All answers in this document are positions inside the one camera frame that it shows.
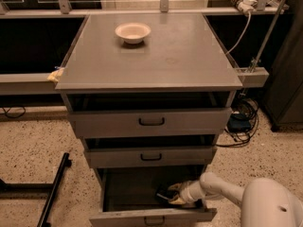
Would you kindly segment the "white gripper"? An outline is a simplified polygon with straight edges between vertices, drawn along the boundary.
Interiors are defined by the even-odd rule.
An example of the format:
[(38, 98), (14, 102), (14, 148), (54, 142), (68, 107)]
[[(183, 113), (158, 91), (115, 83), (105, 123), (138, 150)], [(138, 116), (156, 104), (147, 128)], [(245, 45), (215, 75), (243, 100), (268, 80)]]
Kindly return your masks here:
[(199, 181), (186, 181), (175, 183), (168, 187), (168, 191), (180, 192), (179, 196), (174, 196), (169, 200), (169, 204), (183, 205), (185, 203), (193, 203), (201, 200), (204, 197), (204, 190)]

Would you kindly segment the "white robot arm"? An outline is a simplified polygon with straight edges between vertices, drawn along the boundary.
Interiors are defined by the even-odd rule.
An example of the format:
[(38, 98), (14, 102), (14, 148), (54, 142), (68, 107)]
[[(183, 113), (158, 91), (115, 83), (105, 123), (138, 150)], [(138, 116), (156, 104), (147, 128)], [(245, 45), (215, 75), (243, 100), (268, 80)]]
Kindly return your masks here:
[(170, 204), (182, 205), (223, 196), (241, 210), (241, 227), (303, 227), (303, 202), (282, 184), (257, 178), (245, 187), (229, 183), (213, 172), (196, 181), (175, 183)]

